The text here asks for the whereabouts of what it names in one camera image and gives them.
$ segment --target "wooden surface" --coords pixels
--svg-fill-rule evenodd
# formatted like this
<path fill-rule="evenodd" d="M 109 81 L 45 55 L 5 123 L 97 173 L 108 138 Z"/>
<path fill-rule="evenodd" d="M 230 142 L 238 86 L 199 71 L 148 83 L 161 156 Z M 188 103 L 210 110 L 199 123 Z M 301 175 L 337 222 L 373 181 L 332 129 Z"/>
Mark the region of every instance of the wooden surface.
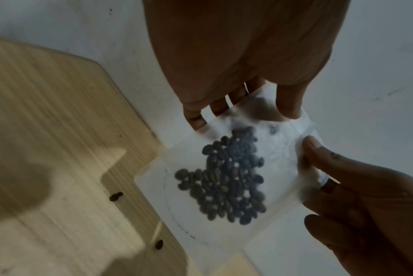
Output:
<path fill-rule="evenodd" d="M 198 275 L 132 183 L 160 146 L 95 62 L 0 40 L 0 275 Z"/>

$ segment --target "ziplock bag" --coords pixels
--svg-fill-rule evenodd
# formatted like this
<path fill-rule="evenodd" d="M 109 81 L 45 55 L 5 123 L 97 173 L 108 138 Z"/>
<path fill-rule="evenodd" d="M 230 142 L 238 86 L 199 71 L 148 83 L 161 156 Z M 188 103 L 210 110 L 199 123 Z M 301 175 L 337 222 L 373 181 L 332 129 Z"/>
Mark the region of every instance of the ziplock bag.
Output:
<path fill-rule="evenodd" d="M 327 181 L 327 175 L 314 167 L 304 166 L 302 162 L 302 139 L 306 135 L 320 139 L 315 125 L 303 110 L 300 119 L 285 119 L 276 109 L 275 88 L 266 85 L 252 93 L 178 145 L 162 152 L 135 176 L 135 183 L 204 275 L 211 274 L 227 262 L 252 238 L 305 201 L 309 193 Z M 181 181 L 175 178 L 175 173 L 180 169 L 205 170 L 207 156 L 202 154 L 204 146 L 220 141 L 223 136 L 232 137 L 232 130 L 236 134 L 248 126 L 253 127 L 250 130 L 256 137 L 251 138 L 256 147 L 253 154 L 258 161 L 264 159 L 263 166 L 255 166 L 255 169 L 256 174 L 263 178 L 263 183 L 256 187 L 265 196 L 263 204 L 266 211 L 258 212 L 257 218 L 251 218 L 248 225 L 241 225 L 240 218 L 230 223 L 227 216 L 217 216 L 210 221 L 200 211 L 198 201 L 190 196 L 190 191 L 178 188 Z M 233 157 L 228 153 L 225 161 L 232 161 Z M 240 161 L 237 160 L 235 166 L 239 166 Z M 245 180 L 237 177 L 235 181 Z M 229 193 L 223 193 L 225 200 Z M 249 190 L 244 190 L 244 197 L 251 198 Z"/>

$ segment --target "skin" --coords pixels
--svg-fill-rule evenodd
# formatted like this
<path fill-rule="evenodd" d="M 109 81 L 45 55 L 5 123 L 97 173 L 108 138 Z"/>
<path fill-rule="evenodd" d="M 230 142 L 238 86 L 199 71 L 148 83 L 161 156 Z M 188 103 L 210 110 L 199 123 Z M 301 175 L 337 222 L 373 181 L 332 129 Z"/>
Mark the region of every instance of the skin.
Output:
<path fill-rule="evenodd" d="M 348 159 L 312 136 L 302 146 L 329 181 L 304 205 L 310 234 L 352 276 L 413 276 L 413 177 Z"/>
<path fill-rule="evenodd" d="M 195 129 L 265 83 L 300 117 L 305 90 L 329 60 L 349 0 L 144 0 L 149 37 Z"/>

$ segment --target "pile of coffee beans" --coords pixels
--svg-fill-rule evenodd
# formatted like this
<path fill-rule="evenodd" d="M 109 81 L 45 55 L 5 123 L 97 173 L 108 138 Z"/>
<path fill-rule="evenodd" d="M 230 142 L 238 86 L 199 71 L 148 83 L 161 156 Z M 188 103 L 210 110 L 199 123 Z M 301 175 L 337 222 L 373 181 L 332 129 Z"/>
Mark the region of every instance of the pile of coffee beans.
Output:
<path fill-rule="evenodd" d="M 181 181 L 178 188 L 190 190 L 210 221 L 226 216 L 229 222 L 239 218 L 241 225 L 248 225 L 258 213 L 266 212 L 266 197 L 258 190 L 264 179 L 256 171 L 264 165 L 264 159 L 255 155 L 258 139 L 254 134 L 253 126 L 233 129 L 231 137 L 223 136 L 203 147 L 205 170 L 180 169 L 175 173 Z"/>

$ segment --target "white floor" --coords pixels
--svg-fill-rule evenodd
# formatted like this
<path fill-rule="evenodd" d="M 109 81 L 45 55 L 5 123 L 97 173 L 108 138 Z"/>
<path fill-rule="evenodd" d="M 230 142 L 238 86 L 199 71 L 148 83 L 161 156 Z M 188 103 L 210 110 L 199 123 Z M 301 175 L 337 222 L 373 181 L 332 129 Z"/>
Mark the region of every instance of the white floor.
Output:
<path fill-rule="evenodd" d="M 98 61 L 165 146 L 192 132 L 140 0 L 0 0 L 0 35 Z M 413 0 L 352 1 L 304 107 L 332 149 L 413 175 Z M 263 275 L 346 275 L 307 234 L 306 214 L 296 209 L 245 248 Z"/>

